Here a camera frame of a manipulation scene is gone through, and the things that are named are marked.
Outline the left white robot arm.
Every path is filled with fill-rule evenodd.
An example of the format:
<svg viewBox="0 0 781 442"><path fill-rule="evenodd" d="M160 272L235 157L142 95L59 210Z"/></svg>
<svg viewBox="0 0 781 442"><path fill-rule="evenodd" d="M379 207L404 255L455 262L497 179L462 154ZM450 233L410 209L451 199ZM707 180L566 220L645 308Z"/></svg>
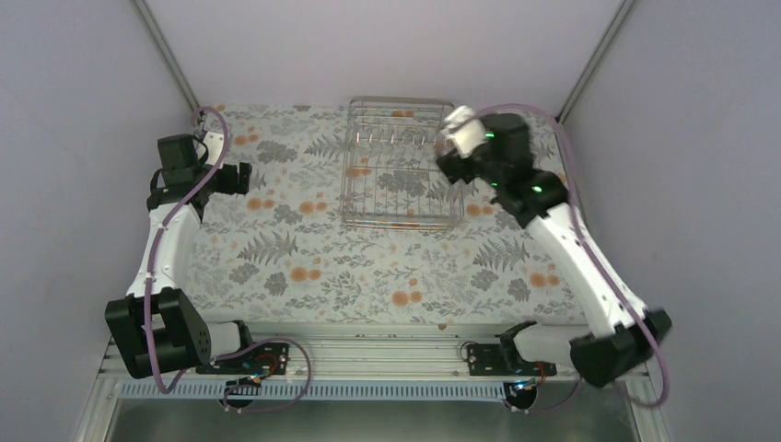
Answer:
<svg viewBox="0 0 781 442"><path fill-rule="evenodd" d="M104 318L132 378L152 376L146 339L146 317L153 328L158 369L162 373L204 366L219 356L235 373L256 360L248 327L241 320L208 322L184 285L194 238L213 193L244 195L249 190L250 164L218 164L224 136L216 132L160 138L161 160L146 200L150 228L144 258L125 297L112 300Z"/></svg>

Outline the wire dish rack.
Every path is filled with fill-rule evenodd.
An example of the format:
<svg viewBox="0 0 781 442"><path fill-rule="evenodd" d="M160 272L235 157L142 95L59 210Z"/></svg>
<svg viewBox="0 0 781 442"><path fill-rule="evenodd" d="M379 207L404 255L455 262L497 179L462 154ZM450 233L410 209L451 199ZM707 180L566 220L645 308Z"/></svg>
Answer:
<svg viewBox="0 0 781 442"><path fill-rule="evenodd" d="M443 99L360 96L347 108L340 213L351 228L441 231L464 216L463 188L436 159L454 110Z"/></svg>

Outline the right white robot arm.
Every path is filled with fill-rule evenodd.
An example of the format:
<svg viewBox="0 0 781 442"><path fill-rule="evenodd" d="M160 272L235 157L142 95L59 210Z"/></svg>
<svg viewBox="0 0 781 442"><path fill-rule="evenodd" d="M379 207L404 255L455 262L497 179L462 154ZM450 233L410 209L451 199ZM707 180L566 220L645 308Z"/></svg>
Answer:
<svg viewBox="0 0 781 442"><path fill-rule="evenodd" d="M535 167L525 120L515 113L478 116L460 106L445 117L441 133L452 148L436 162L448 181L481 179L494 189L493 204L552 259L587 321L582 332L534 320L512 327L500 337L500 366L511 375L533 363L570 366L601 388L656 353L672 328L669 314L649 308L624 284L580 221L568 188Z"/></svg>

